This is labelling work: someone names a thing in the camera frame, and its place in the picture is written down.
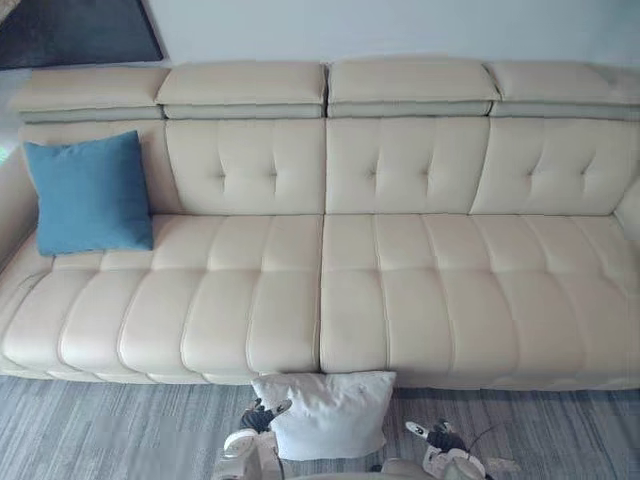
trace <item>sofa armrest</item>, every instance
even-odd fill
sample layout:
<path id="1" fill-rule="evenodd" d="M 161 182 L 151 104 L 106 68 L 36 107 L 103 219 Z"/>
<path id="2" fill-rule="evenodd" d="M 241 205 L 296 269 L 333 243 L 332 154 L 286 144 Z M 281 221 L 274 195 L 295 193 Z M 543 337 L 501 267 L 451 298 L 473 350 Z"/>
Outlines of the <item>sofa armrest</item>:
<path id="1" fill-rule="evenodd" d="M 0 272 L 38 218 L 38 196 L 20 148 L 0 164 Z"/>

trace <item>leather upholstery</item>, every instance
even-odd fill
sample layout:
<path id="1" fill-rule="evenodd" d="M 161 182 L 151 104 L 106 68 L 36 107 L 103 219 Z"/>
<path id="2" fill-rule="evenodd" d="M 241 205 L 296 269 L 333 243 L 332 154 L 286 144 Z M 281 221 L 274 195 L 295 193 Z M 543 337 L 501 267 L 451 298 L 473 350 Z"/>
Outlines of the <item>leather upholstery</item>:
<path id="1" fill-rule="evenodd" d="M 189 213 L 323 213 L 324 120 L 170 120 L 167 145 Z"/>
<path id="2" fill-rule="evenodd" d="M 331 66 L 329 79 L 332 117 L 399 116 L 406 114 L 406 104 L 421 105 L 421 115 L 446 114 L 442 109 L 448 105 L 456 115 L 486 115 L 491 101 L 499 98 L 482 63 L 469 59 L 345 60 Z"/>
<path id="3" fill-rule="evenodd" d="M 640 122 L 487 116 L 635 108 L 621 70 L 560 67 L 495 70 L 501 101 L 476 61 L 343 62 L 333 114 L 378 118 L 327 120 L 264 119 L 321 110 L 319 65 L 184 67 L 165 93 L 198 120 L 26 126 L 41 144 L 137 130 L 156 248 L 40 256 L 20 245 L 35 193 L 19 153 L 0 165 L 0 372 L 639 387 Z M 202 119 L 219 112 L 261 119 Z"/>
<path id="4" fill-rule="evenodd" d="M 640 73 L 572 62 L 490 62 L 501 102 L 494 116 L 640 120 Z"/>
<path id="5" fill-rule="evenodd" d="M 327 212 L 609 215 L 639 161 L 630 122 L 329 119 Z"/>
<path id="6" fill-rule="evenodd" d="M 324 77 L 324 66 L 310 62 L 187 64 L 172 69 L 156 101 L 171 107 L 244 105 L 255 108 L 259 105 L 263 112 L 268 111 L 270 106 L 275 110 L 282 106 L 302 106 L 301 112 L 315 107 L 316 116 L 320 117 L 324 101 Z M 297 111 L 292 108 L 289 114 L 295 118 Z M 188 118 L 184 108 L 167 108 L 166 112 L 170 118 Z M 228 114 L 231 118 L 238 118 L 237 113 L 233 115 L 233 109 L 209 112 L 212 114 L 209 118 L 227 118 Z"/>
<path id="7" fill-rule="evenodd" d="M 327 213 L 467 213 L 488 137 L 488 118 L 329 119 Z"/>
<path id="8" fill-rule="evenodd" d="M 470 213 L 609 215 L 639 161 L 636 123 L 492 119 Z"/>
<path id="9" fill-rule="evenodd" d="M 143 107 L 143 111 L 151 107 L 162 118 L 155 96 L 168 72 L 166 68 L 128 67 L 34 70 L 11 100 L 11 108 L 17 112 L 94 109 L 97 117 L 92 120 L 100 119 L 104 110 L 113 120 L 111 109 L 127 108 L 128 116 L 119 118 L 136 119 L 133 107 Z"/>
<path id="10" fill-rule="evenodd" d="M 36 226 L 38 198 L 21 150 L 0 163 L 0 272 Z"/>
<path id="11" fill-rule="evenodd" d="M 624 228 L 625 236 L 640 244 L 640 176 L 636 177 L 624 194 L 615 213 Z"/>
<path id="12" fill-rule="evenodd" d="M 321 368 L 399 385 L 640 385 L 639 271 L 612 217 L 329 215 Z"/>
<path id="13" fill-rule="evenodd" d="M 0 277 L 0 370 L 247 382 L 318 370 L 321 216 L 155 216 L 153 252 L 38 255 Z"/>

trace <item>white wall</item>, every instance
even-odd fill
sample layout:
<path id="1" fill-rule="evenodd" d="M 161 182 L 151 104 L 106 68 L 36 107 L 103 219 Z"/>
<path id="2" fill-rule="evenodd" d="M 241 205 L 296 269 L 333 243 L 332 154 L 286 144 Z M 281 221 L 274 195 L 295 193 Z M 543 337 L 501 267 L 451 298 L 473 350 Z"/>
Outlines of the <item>white wall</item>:
<path id="1" fill-rule="evenodd" d="M 173 64 L 389 53 L 640 66 L 640 0 L 146 0 Z"/>

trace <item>headrest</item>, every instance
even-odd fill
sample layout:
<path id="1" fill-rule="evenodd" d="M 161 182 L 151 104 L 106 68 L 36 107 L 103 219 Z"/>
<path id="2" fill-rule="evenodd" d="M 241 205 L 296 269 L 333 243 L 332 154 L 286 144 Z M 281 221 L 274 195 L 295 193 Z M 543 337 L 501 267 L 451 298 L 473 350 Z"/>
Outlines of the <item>headrest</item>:
<path id="1" fill-rule="evenodd" d="M 490 62 L 497 117 L 640 120 L 640 72 L 574 62 Z"/>
<path id="2" fill-rule="evenodd" d="M 10 106 L 29 123 L 163 118 L 155 96 L 167 73 L 132 67 L 35 70 Z"/>
<path id="3" fill-rule="evenodd" d="M 169 118 L 317 118 L 324 90 L 318 63 L 227 62 L 174 68 L 156 101 Z"/>
<path id="4" fill-rule="evenodd" d="M 477 60 L 386 57 L 331 66 L 330 117 L 483 116 L 499 99 Z"/>

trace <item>white pillow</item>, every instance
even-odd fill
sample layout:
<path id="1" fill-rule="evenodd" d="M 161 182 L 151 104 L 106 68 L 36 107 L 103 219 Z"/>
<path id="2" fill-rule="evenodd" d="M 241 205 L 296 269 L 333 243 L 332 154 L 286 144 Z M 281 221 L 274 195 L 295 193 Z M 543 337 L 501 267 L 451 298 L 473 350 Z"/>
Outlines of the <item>white pillow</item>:
<path id="1" fill-rule="evenodd" d="M 356 458 L 384 446 L 382 422 L 394 372 L 335 375 L 267 375 L 255 379 L 267 408 L 291 399 L 291 409 L 271 423 L 280 457 L 287 460 Z"/>

